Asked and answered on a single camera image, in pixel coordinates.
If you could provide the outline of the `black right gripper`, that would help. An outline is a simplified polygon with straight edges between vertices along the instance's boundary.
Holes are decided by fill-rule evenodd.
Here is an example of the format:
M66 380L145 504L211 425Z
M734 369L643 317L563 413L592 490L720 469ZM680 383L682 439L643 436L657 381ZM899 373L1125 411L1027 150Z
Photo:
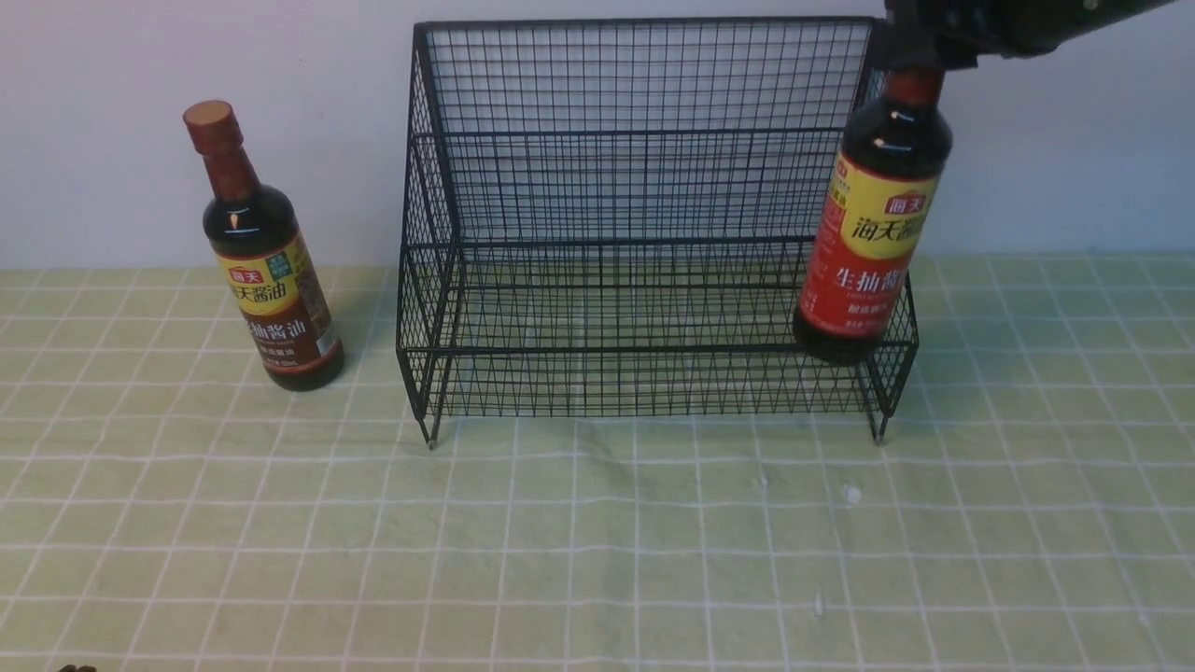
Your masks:
M978 59L1038 57L1169 1L887 1L883 68L978 68Z

